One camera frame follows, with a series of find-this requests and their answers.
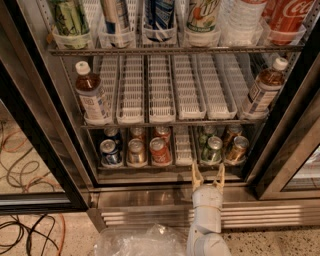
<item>terrazzo floor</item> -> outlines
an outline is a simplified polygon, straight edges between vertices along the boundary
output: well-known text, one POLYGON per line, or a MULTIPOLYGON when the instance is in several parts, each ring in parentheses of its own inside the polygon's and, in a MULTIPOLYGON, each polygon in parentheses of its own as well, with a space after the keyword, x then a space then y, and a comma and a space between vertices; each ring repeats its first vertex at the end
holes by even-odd
MULTIPOLYGON (((59 244, 61 239, 61 219, 57 214, 56 225, 50 237, 59 244)), ((87 217, 86 213, 63 214, 66 223, 66 236, 62 256, 94 256, 94 245, 99 233, 87 217)), ((39 216, 23 215, 20 221, 32 226, 39 216)), ((1 216, 0 224, 10 220, 10 216, 1 216)), ((48 233, 52 221, 44 220, 36 230, 48 233)), ((18 235, 17 227, 0 230, 0 244, 11 244, 18 235)), ((223 230, 223 238, 229 246, 232 255, 261 256, 318 256, 320 255, 320 226, 283 227, 268 229, 223 230)), ((32 236, 31 255, 41 255, 45 239, 40 235, 32 236)), ((56 255, 56 248, 48 242, 43 255, 56 255)), ((26 235, 22 241, 4 255, 24 256, 26 253, 26 235)))

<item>bottle cap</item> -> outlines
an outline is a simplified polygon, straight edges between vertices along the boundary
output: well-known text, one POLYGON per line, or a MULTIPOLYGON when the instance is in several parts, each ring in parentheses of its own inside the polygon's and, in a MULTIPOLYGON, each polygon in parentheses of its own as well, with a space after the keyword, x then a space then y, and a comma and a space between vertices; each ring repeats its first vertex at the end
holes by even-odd
POLYGON ((288 61, 285 58, 276 58, 275 61, 273 62, 272 67, 276 70, 285 70, 286 67, 288 66, 288 61))
POLYGON ((89 64, 85 61, 79 61, 76 64, 76 70, 79 75, 87 75, 91 71, 89 64))

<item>soda bottle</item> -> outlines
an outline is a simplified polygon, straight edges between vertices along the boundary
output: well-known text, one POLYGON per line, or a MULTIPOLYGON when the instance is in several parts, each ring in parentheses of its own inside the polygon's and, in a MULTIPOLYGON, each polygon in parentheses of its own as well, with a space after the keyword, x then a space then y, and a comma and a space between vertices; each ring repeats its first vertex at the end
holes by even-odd
POLYGON ((105 89, 98 74, 91 72, 89 64, 80 61, 76 64, 78 77, 76 92, 90 120, 103 120, 109 112, 105 89))
POLYGON ((264 112, 268 108, 285 83, 283 71, 287 65, 288 61, 285 58, 278 57, 271 68, 263 69, 259 73, 242 104, 244 112, 253 114, 264 112))
POLYGON ((269 21, 270 29, 279 33, 271 42, 275 45, 290 44, 312 7, 314 0, 278 0, 269 21))

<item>can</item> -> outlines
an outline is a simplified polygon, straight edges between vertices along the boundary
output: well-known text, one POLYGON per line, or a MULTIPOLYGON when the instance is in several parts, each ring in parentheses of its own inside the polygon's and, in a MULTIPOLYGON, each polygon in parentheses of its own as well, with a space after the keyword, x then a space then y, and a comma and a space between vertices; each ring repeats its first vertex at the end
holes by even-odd
POLYGON ((226 153, 226 159, 229 161, 240 161, 246 154, 249 147, 249 141, 243 136, 237 136, 233 139, 232 146, 226 153))
POLYGON ((121 151, 123 140, 119 128, 108 127, 104 129, 105 139, 113 140, 116 143, 117 148, 121 151))
POLYGON ((132 164, 142 164, 146 161, 144 143, 140 139, 133 139, 129 141, 128 159, 132 164))
POLYGON ((236 136, 240 136, 243 132, 243 128, 240 124, 231 124, 225 127, 222 141, 224 150, 232 143, 236 136))
POLYGON ((144 127, 131 127, 130 128, 131 139, 139 139, 146 143, 146 130, 144 127))
POLYGON ((200 134, 198 138, 200 148, 203 148, 206 145, 208 138, 217 136, 217 134, 218 130, 215 126, 209 125, 200 127, 200 134))
POLYGON ((313 3, 314 0, 278 0, 269 26, 272 31, 284 34, 277 33, 277 38, 273 38, 271 42, 276 45, 290 44, 295 38, 294 32, 299 31, 313 3))
POLYGON ((219 163, 221 161, 222 140, 217 136, 208 139, 201 153, 201 160, 208 163, 219 163))
MULTIPOLYGON (((74 37, 89 33, 89 24, 82 0, 49 0, 48 3, 60 35, 74 37)), ((82 49, 87 44, 72 42, 65 46, 69 49, 82 49)))
POLYGON ((162 138, 153 138, 150 141, 150 152, 154 162, 159 164, 169 164, 171 162, 171 154, 169 148, 162 138))
POLYGON ((174 0, 145 0, 146 29, 155 33, 146 33, 146 36, 155 42, 165 42, 172 38, 166 30, 174 26, 174 0))
POLYGON ((221 0, 190 0, 186 27, 195 33, 213 31, 217 23, 220 2, 221 0))
POLYGON ((113 140, 102 141, 100 144, 100 153, 102 159, 109 165, 117 165, 122 161, 120 151, 113 140))
POLYGON ((126 0, 100 0, 107 32, 118 35, 109 37, 111 45, 117 48, 127 47, 131 41, 124 40, 122 34, 130 32, 128 5, 126 0))
POLYGON ((156 126, 153 130, 153 137, 160 137, 165 140, 165 142, 170 144, 171 129, 167 126, 156 126))

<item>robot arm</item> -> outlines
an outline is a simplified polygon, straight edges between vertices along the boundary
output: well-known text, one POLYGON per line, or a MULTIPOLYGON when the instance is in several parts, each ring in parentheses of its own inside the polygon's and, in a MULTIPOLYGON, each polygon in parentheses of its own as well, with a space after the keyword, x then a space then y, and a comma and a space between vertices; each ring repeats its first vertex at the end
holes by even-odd
POLYGON ((191 224, 188 241, 188 256, 231 256, 228 246, 221 233, 222 187, 224 165, 220 165, 219 174, 221 184, 216 181, 214 185, 203 185, 203 178, 196 163, 193 166, 193 179, 200 177, 200 181, 193 180, 192 194, 194 221, 191 224))

